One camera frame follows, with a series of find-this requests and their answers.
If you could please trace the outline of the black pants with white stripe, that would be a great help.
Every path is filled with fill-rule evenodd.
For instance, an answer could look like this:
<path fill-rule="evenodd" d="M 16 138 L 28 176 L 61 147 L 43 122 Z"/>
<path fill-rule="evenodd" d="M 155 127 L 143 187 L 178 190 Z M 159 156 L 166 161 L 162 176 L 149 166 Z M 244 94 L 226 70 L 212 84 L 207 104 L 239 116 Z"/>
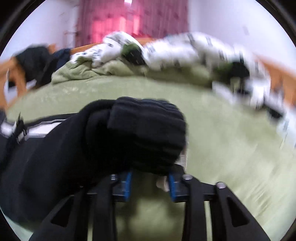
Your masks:
<path fill-rule="evenodd" d="M 165 176 L 187 142 L 183 114 L 164 100 L 97 100 L 77 113 L 24 121 L 20 143 L 15 122 L 1 112 L 1 209 L 18 223 L 44 219 L 111 174 Z"/>

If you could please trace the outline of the black jacket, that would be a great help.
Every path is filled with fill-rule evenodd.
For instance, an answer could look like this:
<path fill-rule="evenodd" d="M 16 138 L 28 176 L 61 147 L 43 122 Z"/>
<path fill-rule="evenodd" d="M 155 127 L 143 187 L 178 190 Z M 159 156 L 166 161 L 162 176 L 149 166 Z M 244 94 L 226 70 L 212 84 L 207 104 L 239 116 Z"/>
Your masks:
<path fill-rule="evenodd" d="M 25 82 L 36 81 L 35 87 L 47 85 L 57 70 L 58 59 L 54 57 L 56 45 L 31 45 L 16 54 L 17 64 L 25 73 Z"/>

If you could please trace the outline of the green bed sheet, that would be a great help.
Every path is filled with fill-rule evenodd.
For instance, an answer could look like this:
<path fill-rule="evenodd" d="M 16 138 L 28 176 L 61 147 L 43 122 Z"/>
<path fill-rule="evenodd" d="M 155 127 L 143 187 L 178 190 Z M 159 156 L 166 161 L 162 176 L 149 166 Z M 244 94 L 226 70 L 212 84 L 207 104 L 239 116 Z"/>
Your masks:
<path fill-rule="evenodd" d="M 202 182 L 225 182 L 271 240 L 285 240 L 295 220 L 295 149 L 265 111 L 232 105 L 210 90 L 145 77 L 100 76 L 30 91 L 7 111 L 14 121 L 75 113 L 99 99 L 165 99 L 188 124 L 187 171 Z"/>

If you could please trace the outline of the navy blue garment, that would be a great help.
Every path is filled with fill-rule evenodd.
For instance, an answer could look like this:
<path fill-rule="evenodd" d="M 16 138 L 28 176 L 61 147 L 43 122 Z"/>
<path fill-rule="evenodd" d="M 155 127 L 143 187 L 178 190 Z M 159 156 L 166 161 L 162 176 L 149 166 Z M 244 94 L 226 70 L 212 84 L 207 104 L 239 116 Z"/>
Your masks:
<path fill-rule="evenodd" d="M 69 60 L 71 56 L 71 49 L 70 48 L 65 48 L 58 50 L 52 54 L 53 58 L 53 70 L 57 71 L 59 68 L 64 66 Z"/>

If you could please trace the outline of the green and white floral quilt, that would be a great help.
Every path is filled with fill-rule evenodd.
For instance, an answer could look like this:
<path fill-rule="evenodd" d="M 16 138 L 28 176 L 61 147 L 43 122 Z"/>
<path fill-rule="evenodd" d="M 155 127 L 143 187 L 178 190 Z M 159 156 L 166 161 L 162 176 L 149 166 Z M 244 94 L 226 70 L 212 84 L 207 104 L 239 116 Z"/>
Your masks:
<path fill-rule="evenodd" d="M 144 76 L 209 87 L 229 102 L 267 109 L 283 139 L 295 144 L 295 107 L 285 97 L 288 89 L 295 91 L 295 85 L 242 46 L 201 32 L 144 44 L 125 32 L 112 32 L 100 44 L 72 53 L 52 74 L 52 82 L 100 75 Z"/>

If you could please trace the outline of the red curtain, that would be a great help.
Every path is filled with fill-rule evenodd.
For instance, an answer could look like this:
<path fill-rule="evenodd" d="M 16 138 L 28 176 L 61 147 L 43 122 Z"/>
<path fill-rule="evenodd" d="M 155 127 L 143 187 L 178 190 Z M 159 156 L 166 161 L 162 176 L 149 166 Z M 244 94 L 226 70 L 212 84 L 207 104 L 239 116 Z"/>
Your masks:
<path fill-rule="evenodd" d="M 80 1 L 78 8 L 77 47 L 99 43 L 114 31 L 163 38 L 189 28 L 188 1 Z"/>

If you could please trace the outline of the wooden bed frame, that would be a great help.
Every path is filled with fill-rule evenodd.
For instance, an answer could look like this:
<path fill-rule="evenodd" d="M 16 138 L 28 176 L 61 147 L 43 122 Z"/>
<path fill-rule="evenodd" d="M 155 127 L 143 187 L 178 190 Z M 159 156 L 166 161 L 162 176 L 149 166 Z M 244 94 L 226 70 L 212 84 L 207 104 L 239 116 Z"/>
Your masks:
<path fill-rule="evenodd" d="M 19 94 L 22 94 L 23 92 L 26 91 L 25 73 L 22 70 L 22 68 L 17 64 L 15 56 L 12 57 L 10 60 L 5 61 L 4 63 L 1 64 L 1 78 L 3 80 L 11 82 L 12 85 L 17 88 L 17 91 Z"/>

